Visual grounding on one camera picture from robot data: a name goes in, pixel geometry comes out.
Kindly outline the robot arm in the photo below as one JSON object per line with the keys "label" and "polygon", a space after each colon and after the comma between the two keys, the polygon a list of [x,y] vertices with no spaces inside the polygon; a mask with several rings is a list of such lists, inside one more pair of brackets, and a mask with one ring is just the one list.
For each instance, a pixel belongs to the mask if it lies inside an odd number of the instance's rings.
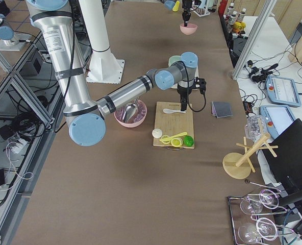
{"label": "robot arm", "polygon": [[184,26],[186,27],[191,17],[192,0],[182,0],[182,8],[182,19],[184,22]]}
{"label": "robot arm", "polygon": [[43,35],[64,100],[63,115],[69,136],[80,146],[92,146],[105,136],[105,117],[158,87],[176,86],[181,108],[189,104],[190,93],[206,93],[206,82],[196,75],[198,57],[184,52],[169,67],[151,69],[121,84],[124,60],[113,55],[101,1],[79,1],[79,8],[92,49],[85,68],[74,26],[70,1],[27,1],[32,25]]}

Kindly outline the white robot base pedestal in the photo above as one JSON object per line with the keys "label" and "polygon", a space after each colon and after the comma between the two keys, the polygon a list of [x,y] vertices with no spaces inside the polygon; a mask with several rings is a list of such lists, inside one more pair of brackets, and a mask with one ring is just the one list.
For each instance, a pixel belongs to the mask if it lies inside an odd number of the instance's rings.
{"label": "white robot base pedestal", "polygon": [[87,82],[119,84],[125,61],[111,52],[102,2],[82,0],[79,4],[92,48]]}

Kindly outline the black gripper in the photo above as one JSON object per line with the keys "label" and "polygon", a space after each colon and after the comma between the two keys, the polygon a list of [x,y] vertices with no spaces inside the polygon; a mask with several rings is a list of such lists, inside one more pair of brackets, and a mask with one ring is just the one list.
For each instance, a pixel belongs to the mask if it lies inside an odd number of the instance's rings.
{"label": "black gripper", "polygon": [[193,89],[198,89],[202,95],[206,93],[206,81],[203,78],[196,77],[191,81],[178,82],[177,92],[180,95],[181,111],[187,110],[189,94]]}
{"label": "black gripper", "polygon": [[190,8],[184,8],[183,13],[182,13],[182,18],[183,18],[185,27],[187,27],[190,17],[191,17]]}

